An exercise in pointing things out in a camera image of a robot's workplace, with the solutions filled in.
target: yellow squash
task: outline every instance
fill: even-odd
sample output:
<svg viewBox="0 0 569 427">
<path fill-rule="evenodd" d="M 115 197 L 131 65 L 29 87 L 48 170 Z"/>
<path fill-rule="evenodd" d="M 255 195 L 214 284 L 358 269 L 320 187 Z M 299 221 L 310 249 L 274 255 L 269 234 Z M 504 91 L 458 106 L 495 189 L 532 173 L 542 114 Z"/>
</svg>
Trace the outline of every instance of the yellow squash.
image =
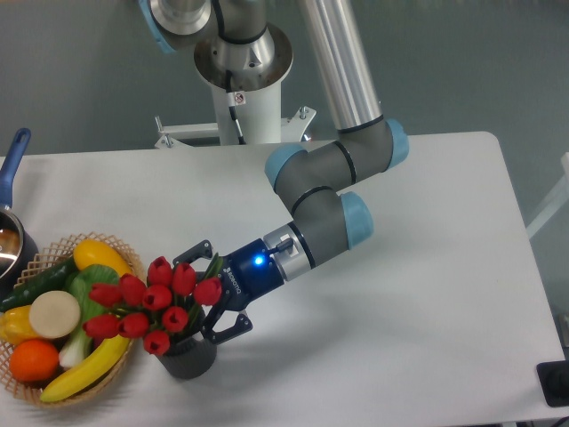
<svg viewBox="0 0 569 427">
<path fill-rule="evenodd" d="M 39 338 L 29 324 L 31 305 L 8 310 L 0 317 L 0 340 L 18 345 L 33 338 Z"/>
<path fill-rule="evenodd" d="M 120 360 L 129 342 L 120 335 L 104 340 L 83 362 L 49 383 L 39 399 L 45 403 L 59 402 L 89 387 Z"/>
<path fill-rule="evenodd" d="M 115 249 L 92 238 L 79 242 L 73 250 L 73 259 L 80 270 L 93 264 L 99 264 L 110 267 L 120 278 L 126 273 L 132 274 L 131 267 Z"/>
</svg>

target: blue pot handle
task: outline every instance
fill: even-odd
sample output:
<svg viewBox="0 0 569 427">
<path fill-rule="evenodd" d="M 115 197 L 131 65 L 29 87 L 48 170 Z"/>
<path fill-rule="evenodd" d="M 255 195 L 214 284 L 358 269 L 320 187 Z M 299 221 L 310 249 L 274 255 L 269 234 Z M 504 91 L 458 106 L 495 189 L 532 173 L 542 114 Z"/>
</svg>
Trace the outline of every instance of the blue pot handle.
<svg viewBox="0 0 569 427">
<path fill-rule="evenodd" d="M 21 158 L 24 156 L 31 136 L 32 132 L 26 128 L 19 129 L 14 135 L 14 141 L 2 164 L 2 169 L 0 169 L 0 208 L 5 206 L 12 207 L 12 185 L 14 183 L 14 176 L 16 176 L 16 171 L 18 170 Z"/>
</svg>

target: light blue cap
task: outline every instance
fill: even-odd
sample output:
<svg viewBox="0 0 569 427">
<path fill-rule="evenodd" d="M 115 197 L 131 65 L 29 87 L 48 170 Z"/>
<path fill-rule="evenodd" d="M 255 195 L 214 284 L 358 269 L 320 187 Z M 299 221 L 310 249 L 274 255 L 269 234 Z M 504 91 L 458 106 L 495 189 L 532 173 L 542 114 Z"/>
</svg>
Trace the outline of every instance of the light blue cap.
<svg viewBox="0 0 569 427">
<path fill-rule="evenodd" d="M 265 163 L 265 174 L 271 187 L 274 189 L 276 185 L 276 178 L 281 172 L 281 169 L 289 159 L 301 151 L 306 150 L 300 144 L 286 144 L 280 149 L 276 149 L 271 153 Z"/>
<path fill-rule="evenodd" d="M 359 245 L 373 234 L 373 218 L 364 200 L 353 191 L 340 196 L 344 208 L 348 249 Z"/>
<path fill-rule="evenodd" d="M 148 24 L 148 28 L 150 28 L 150 32 L 152 33 L 152 37 L 160 46 L 163 53 L 174 53 L 176 52 L 169 44 L 166 42 L 166 39 L 156 26 L 154 19 L 152 18 L 152 12 L 150 11 L 150 6 L 148 6 L 148 0 L 139 0 L 139 6 L 142 10 L 142 15 Z"/>
<path fill-rule="evenodd" d="M 409 155 L 409 138 L 407 138 L 407 134 L 399 122 L 393 118 L 388 118 L 387 122 L 393 137 L 393 154 L 388 166 L 388 169 L 391 169 L 403 162 Z"/>
</svg>

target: orange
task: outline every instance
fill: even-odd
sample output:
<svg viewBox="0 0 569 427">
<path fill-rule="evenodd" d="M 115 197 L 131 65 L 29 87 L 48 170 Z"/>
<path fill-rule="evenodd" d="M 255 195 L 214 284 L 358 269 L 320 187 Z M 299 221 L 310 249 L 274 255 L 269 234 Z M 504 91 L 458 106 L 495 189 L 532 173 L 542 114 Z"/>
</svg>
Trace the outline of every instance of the orange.
<svg viewBox="0 0 569 427">
<path fill-rule="evenodd" d="M 10 372 L 21 383 L 51 378 L 60 364 L 55 346 L 43 340 L 28 340 L 18 345 L 10 357 Z"/>
</svg>

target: red tulip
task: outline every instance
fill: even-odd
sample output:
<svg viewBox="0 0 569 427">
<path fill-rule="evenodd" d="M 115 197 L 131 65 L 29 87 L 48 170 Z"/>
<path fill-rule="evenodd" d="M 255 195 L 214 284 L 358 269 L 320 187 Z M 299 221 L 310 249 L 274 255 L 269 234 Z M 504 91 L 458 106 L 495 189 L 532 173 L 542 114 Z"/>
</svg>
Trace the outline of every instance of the red tulip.
<svg viewBox="0 0 569 427">
<path fill-rule="evenodd" d="M 170 307 L 162 315 L 162 325 L 168 332 L 180 332 L 188 324 L 188 313 L 181 307 Z"/>
<path fill-rule="evenodd" d="M 83 323 L 83 330 L 91 338 L 113 338 L 118 335 L 118 318 L 112 314 L 101 314 Z"/>
<path fill-rule="evenodd" d="M 133 313 L 118 322 L 118 334 L 124 338 L 142 338 L 148 331 L 150 322 L 144 313 Z"/>
<path fill-rule="evenodd" d="M 161 256 L 148 267 L 148 282 L 151 285 L 169 286 L 172 283 L 172 266 Z"/>
<path fill-rule="evenodd" d="M 119 304 L 123 300 L 123 294 L 118 286 L 107 283 L 94 283 L 89 293 L 89 298 L 110 309 L 113 305 Z"/>
<path fill-rule="evenodd" d="M 170 337 L 164 331 L 156 330 L 144 337 L 144 350 L 162 356 L 170 348 Z"/>
<path fill-rule="evenodd" d="M 156 311 L 165 309 L 172 302 L 172 292 L 166 286 L 152 285 L 144 291 L 142 305 L 145 309 Z"/>
<path fill-rule="evenodd" d="M 187 262 L 181 262 L 174 270 L 172 290 L 182 296 L 188 296 L 196 287 L 196 271 Z"/>
<path fill-rule="evenodd" d="M 124 302 L 128 305 L 136 307 L 142 304 L 146 285 L 139 278 L 132 274 L 124 274 L 118 281 L 118 288 L 123 293 Z"/>
<path fill-rule="evenodd" d="M 221 282 L 218 278 L 208 278 L 199 282 L 194 290 L 194 300 L 200 305 L 214 305 L 221 297 Z"/>
</svg>

